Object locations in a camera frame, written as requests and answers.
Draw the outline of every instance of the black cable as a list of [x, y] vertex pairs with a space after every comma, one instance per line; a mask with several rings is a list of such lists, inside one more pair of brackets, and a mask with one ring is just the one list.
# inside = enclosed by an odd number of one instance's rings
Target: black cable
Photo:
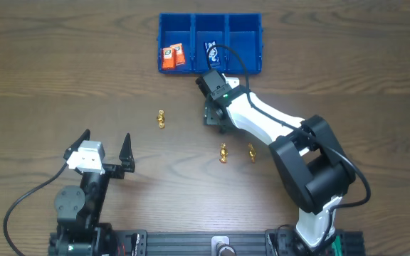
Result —
[[246, 69], [246, 66], [245, 66], [244, 62], [241, 60], [241, 58], [240, 58], [240, 56], [238, 55], [238, 53], [237, 53], [236, 51], [234, 51], [232, 48], [230, 48], [230, 47], [228, 47], [228, 46], [225, 46], [225, 45], [219, 45], [219, 44], [216, 44], [216, 45], [210, 47], [210, 48], [208, 49], [208, 51], [206, 52], [206, 56], [207, 56], [207, 58], [206, 58], [206, 63], [208, 64], [208, 68], [209, 68], [209, 69], [211, 69], [211, 64], [210, 64], [210, 60], [209, 60], [210, 50], [213, 49], [213, 48], [217, 48], [217, 47], [221, 47], [221, 48], [225, 48], [226, 50], [229, 50], [232, 54], [235, 55], [235, 57], [237, 58], [237, 60], [240, 62], [241, 67], [243, 67], [243, 71], [244, 71], [244, 75], [245, 75], [245, 80], [246, 80], [246, 96], [247, 96], [247, 98], [248, 98], [249, 105], [250, 105], [253, 109], [257, 110], [258, 112], [260, 112], [261, 114], [263, 114], [263, 115], [265, 115], [266, 117], [270, 118], [271, 120], [277, 122], [278, 124], [281, 124], [281, 125], [283, 125], [283, 126], [285, 126], [285, 127], [287, 127], [287, 128], [292, 129], [293, 131], [297, 131], [297, 132], [301, 133], [303, 136], [306, 136], [306, 137], [307, 137], [308, 139], [310, 139], [313, 143], [318, 144], [318, 145], [321, 146], [322, 148], [325, 148], [325, 149], [330, 150], [330, 151], [333, 152], [335, 155], [337, 155], [338, 157], [340, 157], [341, 160], [343, 160], [344, 162], [346, 162], [346, 163], [354, 170], [354, 172], [355, 172], [356, 175], [360, 178], [360, 180], [362, 180], [362, 183], [363, 183], [363, 186], [364, 186], [364, 188], [365, 188], [365, 191], [367, 192], [365, 198], [363, 198], [363, 199], [360, 200], [360, 201], [354, 202], [354, 203], [343, 203], [343, 204], [341, 204], [341, 205], [332, 206], [332, 207], [330, 207], [330, 209], [328, 210], [328, 213], [329, 213], [329, 221], [328, 221], [328, 224], [327, 224], [327, 229], [325, 230], [325, 233], [324, 233], [324, 235], [322, 236], [322, 239], [320, 240], [318, 247], [321, 246], [322, 243], [323, 243], [323, 242], [325, 241], [325, 239], [327, 238], [327, 235], [328, 235], [328, 233], [329, 233], [329, 231], [330, 231], [330, 228], [332, 227], [333, 213], [334, 213], [335, 210], [340, 209], [340, 208], [351, 208], [351, 207], [355, 207], [355, 206], [361, 206], [361, 205], [363, 205], [363, 204], [365, 204], [366, 202], [369, 201], [369, 199], [371, 198], [371, 188], [369, 187], [368, 180], [365, 178], [365, 176], [363, 175], [363, 173], [362, 173], [346, 156], [343, 156], [342, 154], [340, 154], [340, 153], [337, 152], [336, 150], [332, 149], [332, 148], [329, 147], [328, 145], [322, 143], [319, 139], [316, 138], [316, 136], [314, 136], [314, 135], [312, 135], [312, 134], [310, 134], [310, 133], [307, 133], [307, 132], [303, 131], [303, 130], [300, 129], [300, 128], [294, 127], [293, 125], [288, 124], [288, 123], [286, 123], [286, 122], [284, 122], [284, 121], [282, 121], [282, 120], [279, 120], [279, 119], [273, 117], [272, 115], [268, 114], [267, 112], [264, 112], [264, 111], [261, 110], [260, 108], [256, 107], [256, 106], [254, 105], [254, 103], [251, 101], [251, 97], [250, 97], [250, 94], [249, 94], [249, 92], [250, 92], [250, 88], [249, 88], [249, 74], [248, 74], [248, 71], [247, 71], [247, 69]]
[[12, 203], [11, 207], [7, 210], [6, 216], [4, 216], [4, 222], [3, 222], [3, 231], [4, 231], [4, 237], [7, 240], [7, 243], [11, 246], [12, 250], [14, 250], [14, 252], [18, 255], [18, 256], [25, 256], [16, 246], [15, 244], [12, 242], [11, 237], [9, 236], [9, 232], [7, 231], [7, 223], [9, 221], [9, 216], [11, 215], [12, 211], [14, 210], [14, 208], [25, 198], [27, 198], [28, 196], [30, 196], [32, 193], [36, 192], [37, 190], [43, 188], [44, 186], [48, 185], [49, 183], [51, 183], [52, 181], [56, 180], [56, 178], [58, 178], [64, 171], [64, 169], [66, 168], [68, 164], [64, 163], [63, 167], [61, 167], [61, 169], [59, 170], [59, 172], [57, 174], [55, 174], [55, 176], [51, 177], [49, 180], [47, 180], [46, 182], [42, 183], [41, 185], [31, 189], [30, 191], [26, 192], [24, 195], [22, 195], [19, 199], [17, 199], [14, 203]]

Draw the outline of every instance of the wooden surface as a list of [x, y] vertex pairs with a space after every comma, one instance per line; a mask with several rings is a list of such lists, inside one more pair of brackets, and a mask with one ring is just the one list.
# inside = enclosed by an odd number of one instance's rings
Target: wooden surface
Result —
[[[265, 230], [297, 221], [266, 146], [203, 126], [195, 76], [157, 72], [158, 15], [173, 11], [263, 14], [253, 91], [288, 114], [323, 116], [371, 183], [371, 201], [339, 210], [336, 227], [363, 230], [370, 255], [410, 253], [410, 1], [3, 0], [0, 255], [14, 254], [2, 232], [7, 208], [57, 172], [86, 128], [112, 163], [132, 135], [136, 173], [110, 182], [101, 218], [118, 229]], [[221, 142], [227, 164], [218, 161]], [[16, 208], [9, 232], [20, 250], [46, 253], [53, 199], [79, 178], [68, 171]], [[363, 196], [358, 181], [345, 200]]]

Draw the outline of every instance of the blue bin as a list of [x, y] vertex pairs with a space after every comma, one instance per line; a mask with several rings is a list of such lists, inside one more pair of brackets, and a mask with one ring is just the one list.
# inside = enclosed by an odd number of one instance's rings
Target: blue bin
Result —
[[[261, 14], [160, 14], [158, 35], [159, 71], [164, 74], [203, 73], [206, 65], [205, 42], [216, 41], [234, 49], [250, 74], [262, 69]], [[162, 69], [162, 49], [182, 43], [186, 65], [174, 70]], [[238, 60], [223, 48], [218, 48], [221, 66], [228, 74], [243, 74]]]

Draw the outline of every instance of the blue candy packet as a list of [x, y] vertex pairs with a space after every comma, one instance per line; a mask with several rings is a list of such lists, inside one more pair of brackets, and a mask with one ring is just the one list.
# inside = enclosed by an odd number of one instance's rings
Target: blue candy packet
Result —
[[[205, 44], [205, 54], [206, 54], [208, 53], [208, 49], [210, 49], [210, 47], [216, 45], [216, 41], [205, 42], [204, 44]], [[210, 54], [209, 54], [209, 60], [210, 60], [210, 65], [212, 68], [216, 68], [221, 65], [221, 62], [219, 61], [217, 47], [211, 49]]]

